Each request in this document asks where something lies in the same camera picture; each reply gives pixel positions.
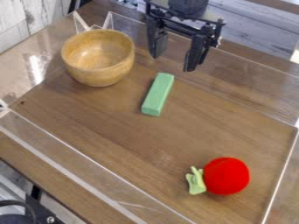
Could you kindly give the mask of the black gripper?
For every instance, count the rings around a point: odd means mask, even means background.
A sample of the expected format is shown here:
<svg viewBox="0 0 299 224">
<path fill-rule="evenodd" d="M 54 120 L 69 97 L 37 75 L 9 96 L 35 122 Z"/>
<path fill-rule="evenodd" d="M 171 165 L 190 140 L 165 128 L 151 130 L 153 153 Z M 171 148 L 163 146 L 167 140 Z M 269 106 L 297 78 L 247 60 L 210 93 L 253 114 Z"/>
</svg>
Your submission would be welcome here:
<svg viewBox="0 0 299 224">
<path fill-rule="evenodd" d="M 214 15 L 209 10 L 210 0 L 145 0 L 146 11 L 167 18 L 202 21 L 215 26 L 215 36 L 221 36 L 225 18 Z M 162 19 L 149 17 L 147 42 L 151 56 L 157 59 L 167 49 L 169 33 Z M 186 53 L 183 71 L 191 72 L 206 59 L 213 44 L 213 37 L 203 33 L 195 33 L 191 37 L 191 48 Z"/>
</svg>

